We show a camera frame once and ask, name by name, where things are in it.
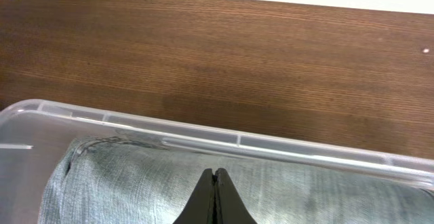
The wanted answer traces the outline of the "light blue jeans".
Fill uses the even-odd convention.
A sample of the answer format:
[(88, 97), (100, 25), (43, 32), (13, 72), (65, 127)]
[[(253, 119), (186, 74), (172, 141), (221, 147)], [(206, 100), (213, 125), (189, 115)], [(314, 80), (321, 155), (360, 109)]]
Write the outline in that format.
[(40, 223), (174, 223), (205, 169), (224, 168), (256, 223), (432, 223), (433, 192), (369, 176), (77, 138), (47, 182)]

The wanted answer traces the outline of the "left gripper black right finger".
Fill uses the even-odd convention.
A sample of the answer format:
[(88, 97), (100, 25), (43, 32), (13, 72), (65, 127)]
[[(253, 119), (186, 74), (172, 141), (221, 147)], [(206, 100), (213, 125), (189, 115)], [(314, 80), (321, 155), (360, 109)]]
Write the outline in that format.
[(256, 224), (224, 168), (214, 174), (213, 211), (213, 222), (217, 224)]

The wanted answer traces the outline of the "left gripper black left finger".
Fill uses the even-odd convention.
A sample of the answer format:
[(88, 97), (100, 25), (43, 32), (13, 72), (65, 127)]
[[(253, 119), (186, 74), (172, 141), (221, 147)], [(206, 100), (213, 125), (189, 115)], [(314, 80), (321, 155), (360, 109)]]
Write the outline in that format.
[(210, 224), (214, 222), (214, 174), (205, 169), (174, 224)]

